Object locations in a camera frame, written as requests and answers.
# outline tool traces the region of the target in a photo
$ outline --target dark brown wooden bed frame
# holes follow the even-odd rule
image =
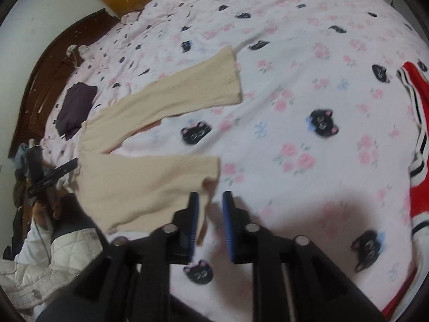
[[[70,45],[93,44],[118,22],[119,19],[102,9],[73,24],[48,46],[31,72],[25,88],[9,158],[15,156],[21,143],[43,138],[48,116],[75,71],[74,58],[66,56],[67,48]],[[79,66],[83,59],[78,52],[74,53]]]

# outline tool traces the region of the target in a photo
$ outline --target white quilted jacket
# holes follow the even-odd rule
[[[15,260],[0,260],[0,286],[17,310],[43,303],[102,252],[94,229],[68,233],[52,244],[49,231],[39,227],[39,232],[33,220]],[[50,253],[50,264],[47,253]]]

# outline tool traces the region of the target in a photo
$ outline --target purple garment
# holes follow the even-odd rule
[[[63,107],[54,122],[60,136],[65,135],[66,140],[69,140],[80,130],[92,108],[92,101],[96,94],[97,87],[91,87],[82,82],[67,90]]]

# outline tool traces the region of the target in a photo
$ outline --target white floral bed sheet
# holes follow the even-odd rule
[[[214,278],[196,285],[175,266],[172,293],[214,321],[252,320],[250,268],[230,264],[224,242],[220,201],[231,190],[274,233],[309,236],[382,310],[415,267],[408,167],[418,129],[395,73],[405,61],[429,63],[426,44],[383,0],[153,0],[81,49],[85,62],[67,88],[98,87],[93,117],[225,45],[237,56],[242,104],[165,118],[114,151],[221,157],[195,256],[209,262]],[[55,129],[64,96],[42,141],[45,160],[56,166],[77,157],[80,138],[66,142]],[[333,119],[328,137],[310,122],[317,109]],[[199,122],[211,131],[185,144],[182,129]],[[378,232],[382,251],[356,273],[350,247],[367,230]]]

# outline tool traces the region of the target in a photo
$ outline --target beige pants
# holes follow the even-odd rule
[[[192,68],[147,85],[84,123],[79,146],[76,195],[84,211],[106,233],[151,232],[187,206],[189,193],[209,196],[205,180],[219,177],[219,159],[208,156],[108,154],[126,138],[164,117],[241,102],[231,47]],[[200,210],[199,229],[203,223]]]

